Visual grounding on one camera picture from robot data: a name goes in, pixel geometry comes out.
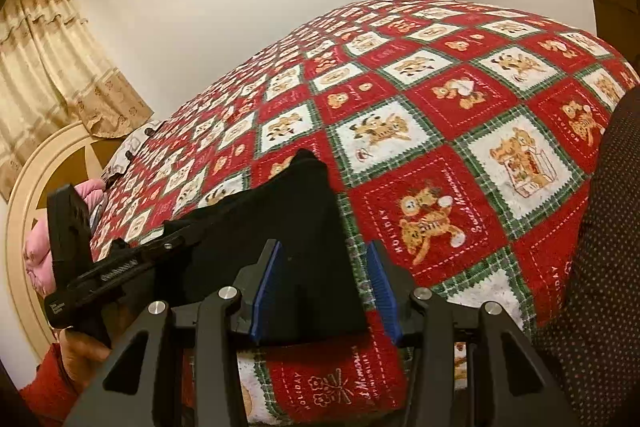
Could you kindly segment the red sleeve forearm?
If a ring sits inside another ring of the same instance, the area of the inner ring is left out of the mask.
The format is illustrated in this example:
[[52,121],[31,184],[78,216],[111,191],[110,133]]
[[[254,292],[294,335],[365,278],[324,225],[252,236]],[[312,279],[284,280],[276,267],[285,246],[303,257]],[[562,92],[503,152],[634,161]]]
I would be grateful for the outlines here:
[[52,343],[35,379],[20,390],[20,395],[41,426],[64,424],[81,395],[81,387],[66,373],[58,343]]

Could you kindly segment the left hand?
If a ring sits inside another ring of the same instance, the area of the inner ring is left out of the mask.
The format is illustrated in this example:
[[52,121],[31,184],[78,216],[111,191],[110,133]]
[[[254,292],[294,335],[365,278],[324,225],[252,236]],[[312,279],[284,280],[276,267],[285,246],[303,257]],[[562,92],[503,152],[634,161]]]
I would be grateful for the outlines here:
[[[116,345],[137,316],[138,314],[126,305],[118,305],[107,312],[105,325],[112,346]],[[64,371],[79,393],[90,385],[96,371],[112,351],[100,340],[77,329],[61,329],[58,332],[58,344]]]

